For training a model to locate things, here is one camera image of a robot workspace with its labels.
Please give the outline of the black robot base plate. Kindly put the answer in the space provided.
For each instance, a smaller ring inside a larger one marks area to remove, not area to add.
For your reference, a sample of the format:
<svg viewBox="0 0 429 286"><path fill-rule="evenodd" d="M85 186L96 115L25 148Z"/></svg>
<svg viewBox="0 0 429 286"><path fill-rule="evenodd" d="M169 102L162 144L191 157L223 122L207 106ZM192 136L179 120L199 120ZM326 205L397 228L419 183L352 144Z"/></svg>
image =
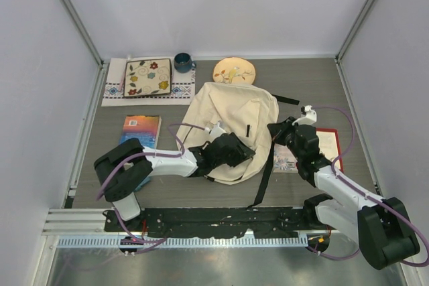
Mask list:
<svg viewBox="0 0 429 286"><path fill-rule="evenodd" d="M131 232L152 238L296 237L301 230L328 230L306 208L146 208L125 222Z"/></svg>

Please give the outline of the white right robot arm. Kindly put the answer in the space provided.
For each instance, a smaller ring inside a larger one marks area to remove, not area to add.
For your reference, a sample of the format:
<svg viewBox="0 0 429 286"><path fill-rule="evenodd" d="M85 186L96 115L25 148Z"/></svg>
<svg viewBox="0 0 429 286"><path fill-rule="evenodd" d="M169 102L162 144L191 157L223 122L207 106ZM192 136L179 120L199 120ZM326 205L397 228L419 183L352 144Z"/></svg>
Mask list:
<svg viewBox="0 0 429 286"><path fill-rule="evenodd" d="M267 126L273 142L286 146L296 158L300 177L326 196L303 211L311 229L323 224L342 232L359 246L374 269L383 269L420 252L416 229L404 204L363 189L327 159L319 148L316 128L293 117Z"/></svg>

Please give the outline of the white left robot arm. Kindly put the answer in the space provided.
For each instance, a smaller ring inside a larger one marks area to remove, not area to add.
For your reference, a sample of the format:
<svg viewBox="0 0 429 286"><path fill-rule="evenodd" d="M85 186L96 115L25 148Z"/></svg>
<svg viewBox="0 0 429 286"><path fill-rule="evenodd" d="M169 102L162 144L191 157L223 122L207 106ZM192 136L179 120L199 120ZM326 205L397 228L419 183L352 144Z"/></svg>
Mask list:
<svg viewBox="0 0 429 286"><path fill-rule="evenodd" d="M112 203L119 213L120 225L134 232L143 222L135 190L147 177L202 177L222 165L236 167L254 155L254 150L234 133L224 133L183 152L152 149L136 138L128 139L94 162L101 184L97 198L104 197Z"/></svg>

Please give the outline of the cream canvas backpack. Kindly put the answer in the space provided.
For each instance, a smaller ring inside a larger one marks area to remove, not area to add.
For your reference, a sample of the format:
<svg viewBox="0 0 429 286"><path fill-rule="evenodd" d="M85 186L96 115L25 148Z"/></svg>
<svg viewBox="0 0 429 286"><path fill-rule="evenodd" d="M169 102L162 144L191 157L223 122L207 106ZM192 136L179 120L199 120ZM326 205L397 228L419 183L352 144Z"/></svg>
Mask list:
<svg viewBox="0 0 429 286"><path fill-rule="evenodd" d="M235 167L228 164L204 167L196 175L212 182L235 185L263 171L251 206L262 203L273 169L273 134L267 126L278 122L280 102L300 104L299 100L274 95L250 84L205 83L192 99L177 137L187 149L199 147L210 140L208 135L187 125L211 129L221 122L227 133L236 134L255 155Z"/></svg>

